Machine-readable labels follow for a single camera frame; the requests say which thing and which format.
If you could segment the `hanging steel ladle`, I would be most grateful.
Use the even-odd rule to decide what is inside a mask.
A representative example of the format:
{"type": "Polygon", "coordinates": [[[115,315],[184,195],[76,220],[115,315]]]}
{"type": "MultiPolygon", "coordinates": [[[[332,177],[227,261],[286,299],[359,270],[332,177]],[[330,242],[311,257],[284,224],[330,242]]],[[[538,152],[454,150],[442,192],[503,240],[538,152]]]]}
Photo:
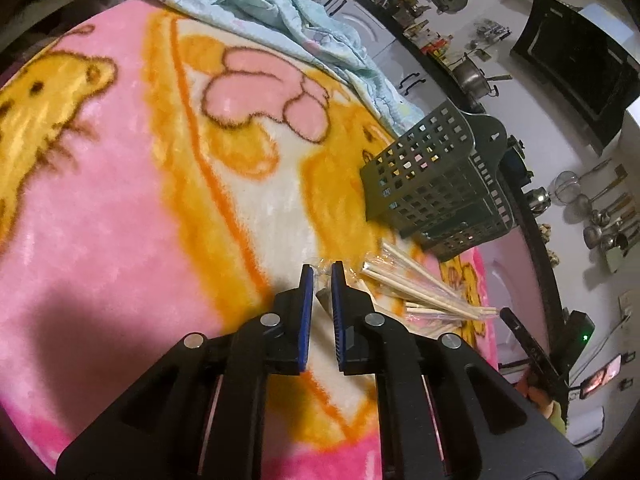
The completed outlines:
{"type": "Polygon", "coordinates": [[[601,210],[593,210],[590,214],[590,225],[582,232],[588,249],[596,248],[605,234],[619,229],[632,216],[632,212],[624,212],[631,203],[631,196],[623,193],[614,203],[601,210]]]}

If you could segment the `ginger root pile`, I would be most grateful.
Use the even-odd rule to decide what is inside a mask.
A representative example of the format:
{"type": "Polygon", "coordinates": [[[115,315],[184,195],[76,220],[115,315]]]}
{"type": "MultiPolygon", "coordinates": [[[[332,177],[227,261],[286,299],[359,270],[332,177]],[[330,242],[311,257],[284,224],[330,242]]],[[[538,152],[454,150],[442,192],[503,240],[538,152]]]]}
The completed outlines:
{"type": "Polygon", "coordinates": [[[538,224],[539,233],[544,243],[544,248],[546,248],[549,262],[552,268],[556,268],[560,264],[560,258],[558,255],[549,248],[548,244],[551,240],[552,227],[548,223],[539,223],[538,224]]]}

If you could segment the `light blue patterned cloth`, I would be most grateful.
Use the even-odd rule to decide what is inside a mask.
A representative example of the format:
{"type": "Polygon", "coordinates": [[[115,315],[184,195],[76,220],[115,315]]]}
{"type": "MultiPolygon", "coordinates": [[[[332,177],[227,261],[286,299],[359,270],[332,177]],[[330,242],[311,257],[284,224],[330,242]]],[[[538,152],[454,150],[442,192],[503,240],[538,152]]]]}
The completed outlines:
{"type": "Polygon", "coordinates": [[[352,26],[312,0],[155,0],[189,18],[232,32],[347,84],[382,125],[401,136],[424,117],[400,96],[352,26]]]}

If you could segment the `wooden chopsticks pair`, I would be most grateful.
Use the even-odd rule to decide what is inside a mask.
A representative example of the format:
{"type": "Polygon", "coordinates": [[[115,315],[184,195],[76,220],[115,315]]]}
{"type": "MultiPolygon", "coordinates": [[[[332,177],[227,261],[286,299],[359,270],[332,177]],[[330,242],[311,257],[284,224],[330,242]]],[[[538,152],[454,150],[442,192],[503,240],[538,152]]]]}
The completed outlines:
{"type": "Polygon", "coordinates": [[[424,266],[397,246],[383,240],[382,255],[363,259],[361,273],[378,282],[401,299],[408,300],[416,313],[438,311],[460,321],[484,322],[496,318],[493,307],[468,304],[449,285],[435,278],[424,266]]]}

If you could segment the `steel stock pot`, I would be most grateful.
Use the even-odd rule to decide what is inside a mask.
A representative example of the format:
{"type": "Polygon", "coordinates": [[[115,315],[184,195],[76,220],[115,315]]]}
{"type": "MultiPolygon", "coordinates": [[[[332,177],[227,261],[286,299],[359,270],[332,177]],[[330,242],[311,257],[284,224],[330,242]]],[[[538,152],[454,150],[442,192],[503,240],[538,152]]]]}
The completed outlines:
{"type": "Polygon", "coordinates": [[[499,95],[497,82],[510,81],[511,74],[488,77],[467,55],[465,55],[451,71],[461,90],[474,101],[485,96],[495,98],[499,95]]]}

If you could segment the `pink cartoon bear blanket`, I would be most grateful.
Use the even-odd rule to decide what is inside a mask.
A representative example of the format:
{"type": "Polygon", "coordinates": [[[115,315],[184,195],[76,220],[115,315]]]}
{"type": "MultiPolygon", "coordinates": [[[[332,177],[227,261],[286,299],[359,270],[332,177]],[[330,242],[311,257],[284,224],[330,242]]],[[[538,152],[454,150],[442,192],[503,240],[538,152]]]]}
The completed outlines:
{"type": "Polygon", "coordinates": [[[182,336],[396,242],[360,181],[390,140],[347,84],[148,0],[38,52],[1,90],[3,477],[54,471],[182,336]]]}

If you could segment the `dark blue enamel pot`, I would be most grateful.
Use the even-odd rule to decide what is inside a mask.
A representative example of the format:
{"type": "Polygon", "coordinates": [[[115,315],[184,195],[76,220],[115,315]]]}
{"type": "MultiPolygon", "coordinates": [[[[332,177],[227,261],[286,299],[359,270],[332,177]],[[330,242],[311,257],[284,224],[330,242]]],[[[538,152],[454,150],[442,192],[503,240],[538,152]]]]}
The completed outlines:
{"type": "Polygon", "coordinates": [[[524,143],[515,136],[508,136],[500,169],[503,175],[518,188],[525,188],[532,183],[534,173],[526,165],[524,143]]]}

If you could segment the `black range hood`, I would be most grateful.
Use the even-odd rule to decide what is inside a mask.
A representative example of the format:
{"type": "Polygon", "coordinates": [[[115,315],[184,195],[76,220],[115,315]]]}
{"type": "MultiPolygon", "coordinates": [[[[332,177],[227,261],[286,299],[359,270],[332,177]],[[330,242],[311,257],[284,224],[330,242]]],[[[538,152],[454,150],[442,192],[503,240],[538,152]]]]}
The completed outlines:
{"type": "Polygon", "coordinates": [[[544,75],[591,130],[603,151],[639,96],[639,62],[613,37],[559,0],[533,0],[511,53],[544,75]]]}

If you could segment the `dark green utensil basket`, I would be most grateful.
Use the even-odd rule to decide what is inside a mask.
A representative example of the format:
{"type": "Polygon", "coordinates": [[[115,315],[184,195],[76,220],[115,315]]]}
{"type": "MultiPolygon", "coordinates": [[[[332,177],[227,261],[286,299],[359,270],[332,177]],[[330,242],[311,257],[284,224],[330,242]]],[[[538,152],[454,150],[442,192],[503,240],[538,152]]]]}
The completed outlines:
{"type": "Polygon", "coordinates": [[[442,102],[360,170],[366,218],[441,262],[503,237],[515,226],[498,179],[507,149],[497,118],[442,102]]]}

